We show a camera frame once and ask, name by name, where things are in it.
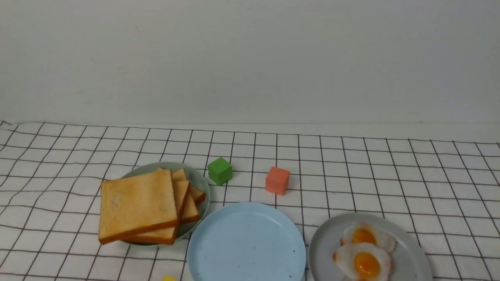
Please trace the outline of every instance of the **green cube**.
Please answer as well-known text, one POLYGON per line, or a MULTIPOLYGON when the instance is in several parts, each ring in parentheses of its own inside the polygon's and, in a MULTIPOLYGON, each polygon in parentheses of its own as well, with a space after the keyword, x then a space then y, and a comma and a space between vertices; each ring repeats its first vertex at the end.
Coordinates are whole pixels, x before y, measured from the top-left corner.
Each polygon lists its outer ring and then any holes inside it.
POLYGON ((208 164, 208 177, 218 186, 221 186, 233 177, 233 167, 224 158, 219 157, 208 164))

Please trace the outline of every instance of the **table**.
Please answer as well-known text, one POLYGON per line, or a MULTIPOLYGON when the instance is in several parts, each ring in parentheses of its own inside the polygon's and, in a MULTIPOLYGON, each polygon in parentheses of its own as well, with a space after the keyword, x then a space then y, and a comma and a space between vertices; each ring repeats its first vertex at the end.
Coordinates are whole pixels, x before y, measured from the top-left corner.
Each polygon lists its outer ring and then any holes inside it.
POLYGON ((406 230, 435 280, 500 281, 498 143, 3 121, 0 280, 192 280, 188 238, 97 240, 100 182, 159 161, 204 174, 211 212, 242 201, 277 208, 306 246, 328 218, 366 212, 406 230), (234 170, 224 186, 206 173, 218 157, 234 170), (291 171, 284 196, 264 189, 271 166, 291 171))

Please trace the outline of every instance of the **egg yolk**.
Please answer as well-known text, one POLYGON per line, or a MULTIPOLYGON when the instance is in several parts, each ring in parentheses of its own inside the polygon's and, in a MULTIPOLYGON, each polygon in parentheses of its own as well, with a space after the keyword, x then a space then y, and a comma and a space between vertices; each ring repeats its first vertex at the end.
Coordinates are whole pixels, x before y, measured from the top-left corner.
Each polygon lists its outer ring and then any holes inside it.
POLYGON ((362 278, 374 278, 380 273, 380 263, 369 252, 360 252, 354 258, 354 269, 362 278))
POLYGON ((356 231, 354 231, 354 234, 352 235, 351 241, 356 244, 359 243, 370 243, 374 245, 377 244, 377 241, 375 240, 373 234, 366 229, 356 229, 356 231))

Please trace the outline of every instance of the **toast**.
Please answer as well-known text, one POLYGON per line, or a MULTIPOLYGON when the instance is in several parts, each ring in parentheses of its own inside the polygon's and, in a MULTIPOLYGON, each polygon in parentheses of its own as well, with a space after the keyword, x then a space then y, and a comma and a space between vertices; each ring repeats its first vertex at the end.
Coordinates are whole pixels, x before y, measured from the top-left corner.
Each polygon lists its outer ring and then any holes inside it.
POLYGON ((205 193, 198 188, 191 187, 191 196, 194 203, 198 206, 201 202, 205 201, 205 193))
POLYGON ((179 225, 169 169, 106 180, 100 192, 98 240, 103 245, 179 225))
MULTIPOLYGON (((186 205, 188 195, 190 193, 190 183, 187 180, 175 181, 173 183, 173 193, 175 197, 175 208, 177 210, 177 215, 180 216, 186 205)), ((152 242, 173 245, 177 238, 177 230, 179 226, 173 226, 169 228, 159 229, 155 231, 150 231, 146 233, 137 234, 125 238, 128 242, 152 242)))
MULTIPOLYGON (((172 181, 188 181, 188 176, 186 175, 186 170, 184 168, 175 170, 172 172, 172 181)), ((191 186, 191 196, 196 205, 199 205, 205 200, 205 193, 196 187, 191 186)))
POLYGON ((184 212, 180 217, 181 224, 192 223, 200 220, 200 213, 196 207, 195 200, 191 193, 187 195, 186 206, 184 207, 184 212))
POLYGON ((186 175, 186 170, 184 170, 184 168, 180 168, 178 170, 172 171, 172 181, 173 182, 188 181, 188 175, 186 175))

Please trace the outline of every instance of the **egg white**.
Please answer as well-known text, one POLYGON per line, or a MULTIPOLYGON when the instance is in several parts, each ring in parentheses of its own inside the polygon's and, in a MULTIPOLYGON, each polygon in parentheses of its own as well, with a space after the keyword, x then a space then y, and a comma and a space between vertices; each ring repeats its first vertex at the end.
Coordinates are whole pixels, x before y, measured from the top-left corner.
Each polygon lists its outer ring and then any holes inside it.
POLYGON ((365 281, 387 281, 389 279, 389 274, 392 271, 392 261, 389 254, 370 243, 349 243, 335 251, 333 255, 333 261, 337 265, 338 269, 346 276, 347 280, 365 280, 365 281), (378 276, 374 278, 363 278, 355 269, 354 259, 359 253, 370 253, 372 254, 380 264, 380 272, 378 276))
POLYGON ((342 233, 342 238, 340 239, 340 245, 349 244, 352 241, 354 232, 357 229, 368 230, 373 237, 375 237, 376 246, 384 249, 387 253, 391 254, 396 248, 397 241, 389 233, 383 231, 382 229, 373 227, 366 223, 356 223, 346 227, 342 233))

